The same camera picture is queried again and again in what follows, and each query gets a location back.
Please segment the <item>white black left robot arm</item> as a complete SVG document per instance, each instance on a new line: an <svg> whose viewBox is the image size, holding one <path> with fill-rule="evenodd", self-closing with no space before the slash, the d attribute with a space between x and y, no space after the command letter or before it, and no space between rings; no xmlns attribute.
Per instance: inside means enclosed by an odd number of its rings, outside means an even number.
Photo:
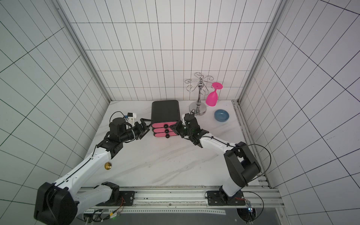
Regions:
<svg viewBox="0 0 360 225"><path fill-rule="evenodd" d="M55 182L45 182L38 188L34 218L46 225L69 225L79 214L100 203L117 205L123 202L119 186L108 181L90 191L79 193L79 190L120 152L124 143L142 139L150 127L148 119L134 124L124 118L113 119L109 123L110 130L88 157Z"/></svg>

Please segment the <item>pink bottom drawer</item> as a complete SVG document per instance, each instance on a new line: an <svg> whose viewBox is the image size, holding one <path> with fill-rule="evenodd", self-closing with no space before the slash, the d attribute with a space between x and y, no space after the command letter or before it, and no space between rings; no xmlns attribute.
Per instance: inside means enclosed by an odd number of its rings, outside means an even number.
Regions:
<svg viewBox="0 0 360 225"><path fill-rule="evenodd" d="M170 137L173 137L173 136L177 136L177 134L175 134L174 132L169 132L169 133L154 133L154 136L155 137L165 137L165 138L170 138Z"/></svg>

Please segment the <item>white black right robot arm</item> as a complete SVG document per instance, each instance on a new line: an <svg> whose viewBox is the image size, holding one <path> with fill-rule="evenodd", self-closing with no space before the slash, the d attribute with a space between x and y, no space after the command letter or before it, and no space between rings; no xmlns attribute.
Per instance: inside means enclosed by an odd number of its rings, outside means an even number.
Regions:
<svg viewBox="0 0 360 225"><path fill-rule="evenodd" d="M245 199L240 200L241 189L261 172L261 166L249 146L244 142L231 143L215 137L209 131L200 128L195 115L190 113L184 114L183 119L170 128L194 145L224 156L230 178L218 191L207 192L208 204L246 204Z"/></svg>

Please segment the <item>pink drawer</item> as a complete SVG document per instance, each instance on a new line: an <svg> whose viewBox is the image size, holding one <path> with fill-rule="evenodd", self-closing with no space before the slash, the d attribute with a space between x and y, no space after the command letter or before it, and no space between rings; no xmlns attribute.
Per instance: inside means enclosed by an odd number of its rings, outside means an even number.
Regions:
<svg viewBox="0 0 360 225"><path fill-rule="evenodd" d="M152 124L153 128L169 128L172 125L177 124L177 121L171 121L171 122L159 122Z"/></svg>
<svg viewBox="0 0 360 225"><path fill-rule="evenodd" d="M158 127L158 128L153 128L152 131L154 133L174 133L174 131L171 128L164 128L164 127Z"/></svg>
<svg viewBox="0 0 360 225"><path fill-rule="evenodd" d="M170 137L173 137L173 136L177 136L177 134L175 134L174 132L169 132L169 133L154 133L154 136L155 137L165 137L165 138L170 138Z"/></svg>

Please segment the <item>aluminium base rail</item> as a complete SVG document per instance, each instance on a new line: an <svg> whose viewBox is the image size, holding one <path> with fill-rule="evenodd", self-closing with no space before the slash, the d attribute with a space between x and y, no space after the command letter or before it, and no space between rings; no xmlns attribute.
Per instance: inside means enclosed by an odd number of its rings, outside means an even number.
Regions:
<svg viewBox="0 0 360 225"><path fill-rule="evenodd" d="M218 197L218 187L123 187L123 200L116 206L93 206L85 214L125 213L210 213L224 215L226 209L284 208L277 189L262 186L244 188L231 201Z"/></svg>

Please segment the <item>pink wine glass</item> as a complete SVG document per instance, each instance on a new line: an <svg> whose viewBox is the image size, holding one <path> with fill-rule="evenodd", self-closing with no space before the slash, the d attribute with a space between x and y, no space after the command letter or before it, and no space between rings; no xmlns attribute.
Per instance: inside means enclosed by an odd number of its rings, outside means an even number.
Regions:
<svg viewBox="0 0 360 225"><path fill-rule="evenodd" d="M218 93L217 91L218 90L221 90L223 89L223 85L219 82L214 82L212 85L211 85L212 89L214 90L213 92L211 92L207 99L206 99L206 104L210 107L214 107L216 104L217 104L217 101L218 101Z"/></svg>

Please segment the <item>pink top drawer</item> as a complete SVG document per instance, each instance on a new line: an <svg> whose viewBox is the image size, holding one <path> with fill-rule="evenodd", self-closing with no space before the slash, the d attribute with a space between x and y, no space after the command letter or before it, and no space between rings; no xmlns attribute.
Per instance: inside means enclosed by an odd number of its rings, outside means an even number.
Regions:
<svg viewBox="0 0 360 225"><path fill-rule="evenodd" d="M152 124L153 128L169 128L172 125L177 124L177 121L171 121L171 122L159 122Z"/></svg>

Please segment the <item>black drawer cabinet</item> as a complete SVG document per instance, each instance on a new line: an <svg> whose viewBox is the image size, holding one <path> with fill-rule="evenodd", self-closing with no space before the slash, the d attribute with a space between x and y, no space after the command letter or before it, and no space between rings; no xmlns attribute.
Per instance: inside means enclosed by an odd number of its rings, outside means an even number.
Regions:
<svg viewBox="0 0 360 225"><path fill-rule="evenodd" d="M178 100L154 101L151 105L153 123L177 122L181 119Z"/></svg>

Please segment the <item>chrome wine glass rack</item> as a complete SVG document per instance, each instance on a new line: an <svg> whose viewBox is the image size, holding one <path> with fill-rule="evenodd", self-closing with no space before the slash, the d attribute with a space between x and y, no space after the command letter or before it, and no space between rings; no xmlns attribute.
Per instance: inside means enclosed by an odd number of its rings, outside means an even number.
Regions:
<svg viewBox="0 0 360 225"><path fill-rule="evenodd" d="M203 75L200 72L194 73L194 78L186 79L185 84L187 84L188 92L196 92L197 99L195 102L191 103L189 106L190 113L193 113L195 116L202 116L206 113L207 106L201 101L202 96L206 96L210 91L207 87L207 84L212 84L214 81L213 76Z"/></svg>

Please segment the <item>small blue bowl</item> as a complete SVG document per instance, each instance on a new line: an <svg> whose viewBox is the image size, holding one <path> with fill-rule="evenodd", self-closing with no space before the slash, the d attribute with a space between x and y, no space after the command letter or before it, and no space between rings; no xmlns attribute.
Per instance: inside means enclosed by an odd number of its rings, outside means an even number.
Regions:
<svg viewBox="0 0 360 225"><path fill-rule="evenodd" d="M230 118L230 115L226 110L218 109L214 112L214 118L216 121L226 122Z"/></svg>

